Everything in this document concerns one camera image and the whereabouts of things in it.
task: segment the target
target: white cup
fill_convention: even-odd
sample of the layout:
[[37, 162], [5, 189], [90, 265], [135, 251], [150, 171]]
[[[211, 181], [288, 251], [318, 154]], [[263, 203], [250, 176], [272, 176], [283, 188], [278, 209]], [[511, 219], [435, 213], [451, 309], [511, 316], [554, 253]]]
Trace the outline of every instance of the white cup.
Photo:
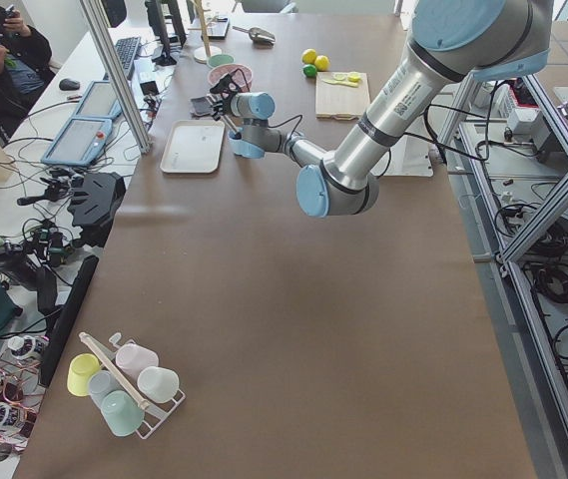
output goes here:
[[97, 407], [102, 407], [102, 401], [113, 391], [122, 390], [121, 384], [109, 371], [97, 371], [88, 381], [88, 393]]
[[168, 402], [180, 389], [180, 377], [177, 372], [163, 367], [150, 366], [137, 378], [137, 387], [154, 402]]
[[157, 366], [160, 358], [155, 351], [151, 351], [139, 344], [124, 344], [115, 354], [115, 363], [132, 379], [137, 380], [140, 373], [149, 366]]

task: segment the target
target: yellow cup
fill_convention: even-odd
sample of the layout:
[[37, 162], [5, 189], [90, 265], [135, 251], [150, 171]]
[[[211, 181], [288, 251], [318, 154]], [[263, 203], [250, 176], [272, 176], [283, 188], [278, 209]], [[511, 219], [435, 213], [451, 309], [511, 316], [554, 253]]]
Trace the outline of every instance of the yellow cup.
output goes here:
[[68, 368], [66, 387], [75, 396], [88, 396], [88, 381], [101, 369], [100, 361], [94, 354], [75, 356]]

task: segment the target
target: computer mouse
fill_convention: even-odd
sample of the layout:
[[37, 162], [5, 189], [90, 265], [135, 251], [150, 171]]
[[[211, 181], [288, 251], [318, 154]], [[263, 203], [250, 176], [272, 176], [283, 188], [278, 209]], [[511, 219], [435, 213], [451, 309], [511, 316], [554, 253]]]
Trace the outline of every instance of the computer mouse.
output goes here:
[[79, 90], [80, 89], [80, 82], [77, 80], [73, 80], [71, 78], [63, 78], [60, 80], [60, 90], [65, 92], [69, 92], [71, 90]]

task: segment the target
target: pink cup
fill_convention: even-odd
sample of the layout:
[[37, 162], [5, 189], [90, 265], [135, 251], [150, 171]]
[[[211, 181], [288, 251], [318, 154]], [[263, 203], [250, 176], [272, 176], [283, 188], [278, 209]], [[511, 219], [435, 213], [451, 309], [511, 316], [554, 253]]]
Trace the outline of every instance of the pink cup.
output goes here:
[[150, 366], [158, 366], [160, 358], [155, 351], [151, 351], [139, 344], [124, 344], [115, 354], [115, 363], [132, 379], [137, 381], [140, 373]]

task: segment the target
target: keyboard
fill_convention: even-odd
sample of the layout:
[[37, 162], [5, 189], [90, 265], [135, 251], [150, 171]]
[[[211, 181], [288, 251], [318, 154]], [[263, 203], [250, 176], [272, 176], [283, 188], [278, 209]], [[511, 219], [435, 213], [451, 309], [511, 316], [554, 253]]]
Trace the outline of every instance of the keyboard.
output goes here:
[[[122, 63], [122, 68], [124, 69], [124, 75], [128, 80], [133, 76], [133, 60], [137, 56], [137, 51], [140, 48], [142, 42], [141, 37], [127, 37], [120, 38], [115, 43], [115, 51], [117, 56], [120, 57], [120, 62]], [[108, 73], [104, 76], [104, 80], [108, 79]]]

